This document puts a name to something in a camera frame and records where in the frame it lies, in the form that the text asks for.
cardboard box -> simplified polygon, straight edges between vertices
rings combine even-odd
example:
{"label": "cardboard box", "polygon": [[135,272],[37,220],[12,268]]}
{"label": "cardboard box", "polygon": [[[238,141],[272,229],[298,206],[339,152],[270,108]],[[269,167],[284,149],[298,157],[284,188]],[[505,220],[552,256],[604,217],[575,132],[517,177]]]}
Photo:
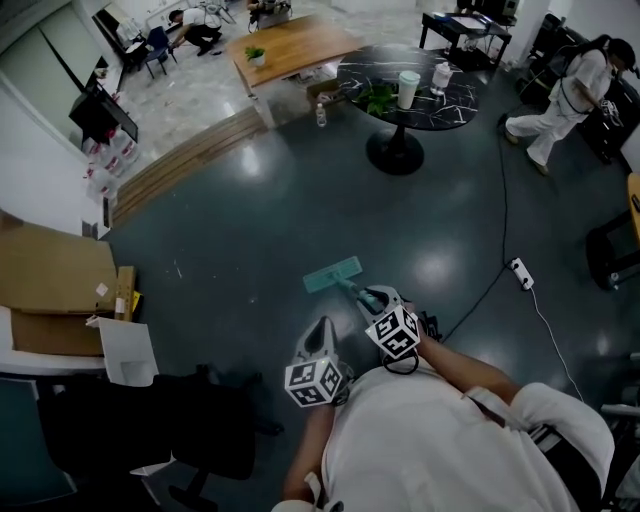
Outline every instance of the cardboard box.
{"label": "cardboard box", "polygon": [[106,242],[23,222],[0,210],[0,305],[47,314],[115,309],[116,267]]}
{"label": "cardboard box", "polygon": [[118,286],[116,289],[116,320],[131,322],[133,318],[133,292],[136,283],[134,267],[118,268]]}
{"label": "cardboard box", "polygon": [[102,356],[100,331],[83,315],[32,315],[11,311],[13,349],[57,356]]}
{"label": "cardboard box", "polygon": [[318,96],[323,92],[327,93],[332,98],[328,102],[324,103],[325,107],[328,105],[333,105],[334,103],[338,103],[340,101],[344,101],[346,99],[345,95],[342,94],[342,91],[340,90],[340,85],[338,84],[337,78],[333,78],[325,82],[320,82],[319,84],[310,85],[309,87],[307,87],[307,99],[309,100],[309,103],[311,104],[311,108],[313,110],[315,110],[318,106],[318,103],[320,103],[320,101],[318,100]]}

computer monitor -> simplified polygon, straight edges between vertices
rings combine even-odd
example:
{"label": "computer monitor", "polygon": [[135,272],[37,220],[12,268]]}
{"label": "computer monitor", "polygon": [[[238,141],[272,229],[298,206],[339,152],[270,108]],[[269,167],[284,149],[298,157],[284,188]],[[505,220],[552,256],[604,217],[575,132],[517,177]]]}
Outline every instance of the computer monitor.
{"label": "computer monitor", "polygon": [[516,15],[520,0],[475,0],[473,9],[489,17],[510,18]]}

apriltag cube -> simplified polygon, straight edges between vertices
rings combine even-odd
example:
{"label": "apriltag cube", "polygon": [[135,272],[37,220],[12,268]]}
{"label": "apriltag cube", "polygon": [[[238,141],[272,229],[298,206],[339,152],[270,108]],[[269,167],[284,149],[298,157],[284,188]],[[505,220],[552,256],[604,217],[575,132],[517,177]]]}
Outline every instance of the apriltag cube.
{"label": "apriltag cube", "polygon": [[331,358],[287,366],[284,388],[300,407],[331,403],[342,375]]}
{"label": "apriltag cube", "polygon": [[398,359],[420,343],[418,317],[402,306],[393,309],[365,332],[393,359]]}

wooden step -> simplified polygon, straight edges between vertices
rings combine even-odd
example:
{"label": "wooden step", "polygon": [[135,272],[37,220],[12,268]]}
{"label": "wooden step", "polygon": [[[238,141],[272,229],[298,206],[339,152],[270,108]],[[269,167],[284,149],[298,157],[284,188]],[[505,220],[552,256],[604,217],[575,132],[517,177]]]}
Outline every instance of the wooden step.
{"label": "wooden step", "polygon": [[121,225],[149,201],[201,170],[215,158],[266,131],[262,118],[251,107],[183,142],[118,190],[113,227]]}

power cable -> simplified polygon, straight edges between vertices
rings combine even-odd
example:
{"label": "power cable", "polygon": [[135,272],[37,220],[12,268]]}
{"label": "power cable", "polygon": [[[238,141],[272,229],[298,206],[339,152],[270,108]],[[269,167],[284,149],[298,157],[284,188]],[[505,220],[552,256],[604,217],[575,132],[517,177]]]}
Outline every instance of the power cable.
{"label": "power cable", "polygon": [[547,319],[542,316],[542,313],[540,313],[540,310],[538,309],[538,301],[536,300],[536,292],[533,291],[533,287],[531,287],[531,296],[533,297],[533,305],[536,307],[536,313],[538,313],[538,316],[540,318],[542,318],[542,321],[544,322],[544,324],[547,326],[547,330],[549,331],[549,336],[551,336],[551,341],[553,342],[553,346],[556,349],[556,353],[558,354],[558,357],[560,358],[560,362],[562,363],[562,366],[564,366],[564,372],[567,375],[567,378],[569,379],[569,382],[571,382],[571,384],[573,384],[573,387],[576,390],[576,393],[578,393],[578,396],[580,397],[580,400],[582,400],[584,402],[584,398],[582,398],[582,393],[580,393],[580,390],[578,389],[578,385],[576,384],[576,381],[573,380],[573,378],[571,377],[571,373],[569,373],[569,368],[567,367],[567,363],[564,360],[564,357],[562,357],[562,354],[560,353],[560,349],[558,348],[558,344],[556,343],[556,339],[553,336],[553,331],[551,331],[551,326],[549,325],[549,322],[547,322]]}
{"label": "power cable", "polygon": [[496,276],[491,281],[491,284],[487,287],[484,293],[480,296],[480,298],[471,306],[471,308],[464,314],[464,316],[458,321],[458,323],[449,331],[449,334],[442,338],[442,343],[445,343],[456,330],[460,327],[466,320],[469,318],[473,312],[480,306],[482,301],[489,295],[489,292],[493,289],[496,283],[500,280],[503,272],[507,268],[507,228],[509,221],[509,195],[507,191],[507,176],[504,170],[504,155],[502,154],[502,143],[500,137],[497,138],[498,141],[498,153],[500,154],[500,171],[502,175],[502,190],[503,190],[503,201],[504,201],[504,218],[503,218],[503,228],[502,228],[502,253],[501,253],[501,261],[500,261],[500,271],[496,274]]}

